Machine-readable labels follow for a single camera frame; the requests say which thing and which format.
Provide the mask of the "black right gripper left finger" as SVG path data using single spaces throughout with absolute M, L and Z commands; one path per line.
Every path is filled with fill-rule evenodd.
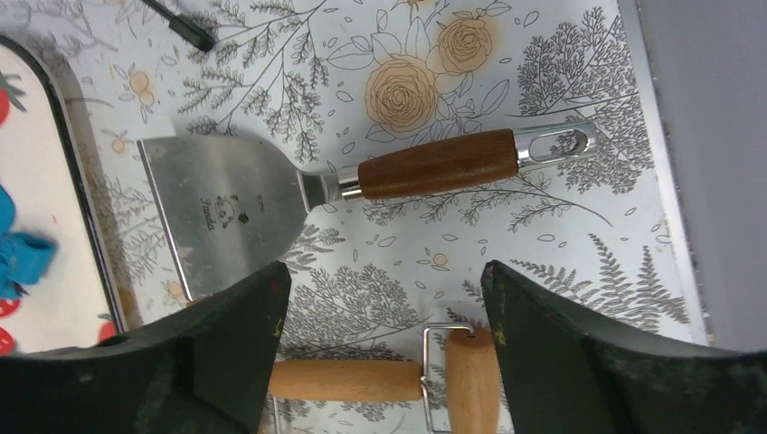
M 4 433 L 254 433 L 289 304 L 275 261 L 88 348 L 1 360 Z

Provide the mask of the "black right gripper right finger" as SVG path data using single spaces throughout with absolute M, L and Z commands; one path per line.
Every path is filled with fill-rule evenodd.
M 642 331 L 487 263 L 483 298 L 518 433 L 763 433 L 766 354 Z

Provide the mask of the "wooden double-ended dough roller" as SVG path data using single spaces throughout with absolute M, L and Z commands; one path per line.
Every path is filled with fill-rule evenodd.
M 268 391 L 274 401 L 421 401 L 426 430 L 435 432 L 428 378 L 430 334 L 444 331 L 445 388 L 451 433 L 495 433 L 501 374 L 494 337 L 483 327 L 431 323 L 421 332 L 418 362 L 288 360 L 275 363 Z

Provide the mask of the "metal spatula wooden handle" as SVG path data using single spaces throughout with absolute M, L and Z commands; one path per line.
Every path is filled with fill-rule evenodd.
M 196 300 L 283 257 L 322 205 L 455 191 L 595 156 L 599 146 L 596 126 L 581 120 L 446 138 L 328 174 L 237 137 L 145 138 L 137 149 L 178 277 Z

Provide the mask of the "blue dough scrap strip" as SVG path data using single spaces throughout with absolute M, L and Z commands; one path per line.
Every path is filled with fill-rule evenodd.
M 20 299 L 37 285 L 57 251 L 54 242 L 23 231 L 11 231 L 16 208 L 1 187 L 1 298 Z

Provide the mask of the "white strawberry print tray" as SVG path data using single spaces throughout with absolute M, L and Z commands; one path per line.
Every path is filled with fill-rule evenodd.
M 54 242 L 41 281 L 1 298 L 1 353 L 89 347 L 122 332 L 99 222 L 62 94 L 43 63 L 1 40 L 1 187 L 16 215 L 11 231 Z

